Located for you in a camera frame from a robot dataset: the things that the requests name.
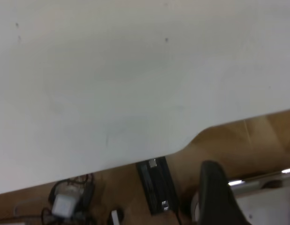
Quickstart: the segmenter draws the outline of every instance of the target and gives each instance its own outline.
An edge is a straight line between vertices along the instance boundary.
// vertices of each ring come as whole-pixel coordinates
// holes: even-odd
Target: floor
[[[230,178],[268,173],[290,167],[290,111],[241,120],[204,130],[183,150],[167,156],[168,166],[181,199],[194,193],[203,160],[220,162]],[[115,207],[125,211],[124,225],[177,225],[173,213],[151,217],[135,165],[96,172],[92,212],[105,224]],[[53,183],[0,195],[0,218],[13,215],[20,201],[38,198],[22,205],[18,214],[39,214],[47,206]],[[188,218],[182,216],[184,224]]]

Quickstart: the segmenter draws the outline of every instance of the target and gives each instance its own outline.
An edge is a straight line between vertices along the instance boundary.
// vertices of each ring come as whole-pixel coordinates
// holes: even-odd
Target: wooden floor
[[[290,111],[211,127],[195,137],[185,149],[167,156],[181,199],[196,190],[200,164],[206,159],[220,162],[230,178],[290,167]],[[150,216],[134,164],[94,175],[97,186],[92,212],[99,224],[105,224],[109,212],[115,207],[124,209],[124,225],[178,224],[171,212]],[[0,218],[12,216],[15,204],[31,198],[39,199],[22,205],[18,214],[39,214],[47,206],[52,185],[0,195]],[[183,217],[183,222],[187,224],[188,219]]]

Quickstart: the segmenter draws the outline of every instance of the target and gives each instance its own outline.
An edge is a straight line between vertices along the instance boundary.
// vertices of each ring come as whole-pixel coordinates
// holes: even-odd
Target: cable
[[[16,205],[14,206],[14,210],[13,210],[14,217],[19,217],[20,216],[20,215],[17,214],[18,207],[20,205],[27,204],[27,203],[31,203],[31,202],[35,202],[35,201],[39,201],[41,199],[42,199],[41,197],[36,197],[36,198],[31,198],[31,199],[28,199],[28,200],[23,200],[23,201],[20,201],[20,202],[16,203]]]
[[[9,220],[19,220],[19,219],[41,219],[40,215],[25,215],[25,216],[18,216],[18,217],[6,217],[0,218],[0,222],[9,221]]]
[[[178,211],[175,212],[175,215],[176,215],[176,219],[177,219],[177,221],[178,221],[178,224],[179,224],[179,225],[182,225],[182,221],[181,221],[181,219],[179,218]]]

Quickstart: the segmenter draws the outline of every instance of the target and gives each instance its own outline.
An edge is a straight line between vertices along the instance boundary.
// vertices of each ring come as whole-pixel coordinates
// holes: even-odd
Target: white desk surface
[[[0,193],[290,109],[290,0],[0,0]]]

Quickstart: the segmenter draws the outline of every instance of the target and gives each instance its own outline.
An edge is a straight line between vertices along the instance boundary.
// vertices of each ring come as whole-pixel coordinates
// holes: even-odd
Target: electrical cord
[[[40,215],[25,215],[25,216],[17,216],[17,217],[6,217],[0,218],[0,223],[10,220],[21,220],[21,219],[41,219]]]
[[[176,215],[176,219],[177,219],[177,221],[178,221],[178,224],[179,224],[179,225],[182,225],[182,221],[181,221],[181,219],[180,219],[180,217],[179,217],[178,211],[175,212],[175,215]]]

